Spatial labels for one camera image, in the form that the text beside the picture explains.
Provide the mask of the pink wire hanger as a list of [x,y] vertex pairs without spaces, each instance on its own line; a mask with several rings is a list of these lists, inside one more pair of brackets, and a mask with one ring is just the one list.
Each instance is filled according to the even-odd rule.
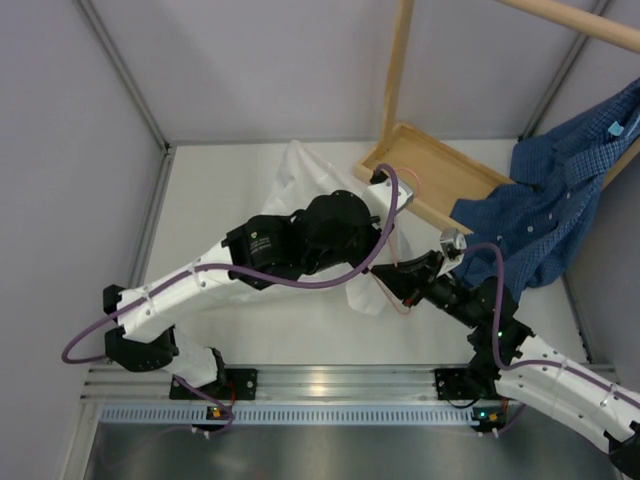
[[[414,185],[413,185],[413,191],[415,194],[419,194],[420,193],[420,188],[421,188],[421,182],[420,179],[417,175],[417,173],[407,167],[398,167],[396,169],[397,173],[406,173],[407,175],[411,176],[414,180]],[[391,259],[392,259],[392,263],[394,266],[398,266],[399,261],[402,259],[402,253],[403,253],[403,247],[402,247],[402,242],[401,242],[401,235],[400,235],[401,231],[400,229],[395,226],[394,229],[392,230],[390,236],[388,237],[386,244],[389,250],[389,253],[391,255]],[[381,280],[379,280],[377,277],[373,277],[373,280],[376,282],[376,284],[378,285],[378,287],[380,288],[380,290],[382,291],[382,293],[385,295],[386,299],[388,300],[390,306],[393,308],[393,310],[401,315],[401,316],[409,316],[410,315],[410,309],[408,307],[402,307],[400,303],[398,303],[394,297],[392,296],[390,290],[383,284],[383,282]]]

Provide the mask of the white shirt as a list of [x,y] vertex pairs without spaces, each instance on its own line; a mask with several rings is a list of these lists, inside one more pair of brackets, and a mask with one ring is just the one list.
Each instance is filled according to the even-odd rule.
[[[298,210],[306,210],[309,225],[321,219],[336,217],[346,222],[347,217],[359,216],[364,212],[362,195],[366,190],[350,173],[355,160],[365,153],[366,145],[360,143],[317,143],[304,144],[292,141],[285,149],[276,172],[272,188],[266,199],[262,214],[285,215]],[[404,234],[399,231],[390,234],[393,240],[386,240],[376,262],[398,259],[395,246],[400,253],[412,253]],[[333,266],[318,271],[309,277],[310,281],[328,281],[349,273],[355,267],[350,264]],[[346,282],[345,287],[349,307],[359,313],[379,315],[387,304],[391,304],[390,293],[379,280],[369,273],[360,273]]]

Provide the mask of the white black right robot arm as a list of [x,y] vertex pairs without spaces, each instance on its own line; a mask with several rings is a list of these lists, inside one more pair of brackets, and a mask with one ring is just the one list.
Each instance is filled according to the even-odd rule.
[[630,479],[639,476],[639,395],[571,360],[518,321],[498,277],[468,288],[441,274],[444,257],[377,265],[373,275],[406,307],[426,300],[470,328],[462,377],[473,395],[515,400],[587,439]]

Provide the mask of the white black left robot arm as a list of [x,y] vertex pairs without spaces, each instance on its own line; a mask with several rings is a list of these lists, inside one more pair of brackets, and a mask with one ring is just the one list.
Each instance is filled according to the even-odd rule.
[[107,358],[130,372],[163,370],[203,398],[218,397],[226,386],[220,353],[189,339],[179,323],[267,288],[320,290],[351,280],[378,256],[413,197],[409,187],[384,181],[361,195],[320,195],[289,215],[250,218],[187,266],[117,293]]

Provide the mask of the blue checked shirt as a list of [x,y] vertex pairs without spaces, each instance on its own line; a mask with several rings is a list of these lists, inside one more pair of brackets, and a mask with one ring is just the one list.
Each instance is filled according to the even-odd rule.
[[547,133],[516,144],[510,183],[482,200],[455,203],[450,216],[468,245],[497,245],[504,284],[518,300],[569,267],[594,220],[608,171],[639,136],[639,83]]

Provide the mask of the wooden rack base tray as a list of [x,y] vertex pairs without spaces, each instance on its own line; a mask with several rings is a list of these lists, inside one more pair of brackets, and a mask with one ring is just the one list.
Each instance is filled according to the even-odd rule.
[[405,183],[419,185],[409,210],[440,231],[456,228],[470,234],[467,223],[451,217],[455,203],[460,199],[482,200],[498,186],[512,182],[405,122],[397,123],[390,137],[354,166],[353,174],[367,183],[380,163],[391,165]]

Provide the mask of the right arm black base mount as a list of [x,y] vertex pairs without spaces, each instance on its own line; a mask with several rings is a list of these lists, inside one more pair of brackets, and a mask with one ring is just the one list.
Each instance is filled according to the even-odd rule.
[[445,367],[434,370],[435,388],[439,400],[454,402],[499,400],[491,379],[482,379],[467,368]]

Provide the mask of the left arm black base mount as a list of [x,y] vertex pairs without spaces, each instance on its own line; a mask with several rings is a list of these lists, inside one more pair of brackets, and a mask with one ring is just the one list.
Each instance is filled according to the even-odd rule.
[[[256,399],[258,386],[258,370],[254,368],[228,368],[226,381],[217,381],[198,387],[200,392],[219,401]],[[188,388],[173,380],[169,390],[171,400],[203,400],[201,395],[193,393]]]

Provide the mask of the aluminium frame rail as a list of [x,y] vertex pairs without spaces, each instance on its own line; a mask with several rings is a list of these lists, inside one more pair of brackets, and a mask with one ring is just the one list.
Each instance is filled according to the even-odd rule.
[[[247,403],[272,404],[431,404],[445,388],[461,385],[462,368],[432,365],[266,365],[228,366],[232,393]],[[89,368],[83,401],[165,402],[173,393],[193,396],[162,371],[128,372],[117,365]]]

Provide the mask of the wooden rack frame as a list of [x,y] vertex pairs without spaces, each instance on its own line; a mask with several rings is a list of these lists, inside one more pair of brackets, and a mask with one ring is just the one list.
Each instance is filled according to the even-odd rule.
[[543,39],[529,23],[509,26],[509,16],[495,8],[482,14],[478,11],[482,5],[479,1],[471,2],[474,11],[465,14],[466,5],[464,1],[445,2],[447,18],[433,24],[441,38],[426,53],[413,56],[421,63],[418,72],[429,77],[433,93],[422,95],[418,86],[412,86],[403,95],[402,76],[412,47],[415,4],[399,2],[380,138],[359,164],[358,173],[378,162],[405,164],[423,174],[434,171],[439,180],[461,177],[465,190],[475,195],[505,182],[505,176],[397,118],[398,105],[405,98],[412,108],[434,114],[431,122],[436,126],[450,125],[455,133],[461,133],[464,125],[469,125],[472,137],[507,136],[523,125],[521,110],[532,105],[535,93],[543,100],[552,97],[552,91],[542,88],[542,80],[560,85],[560,79],[551,75],[549,61],[542,57],[558,45],[557,39]]

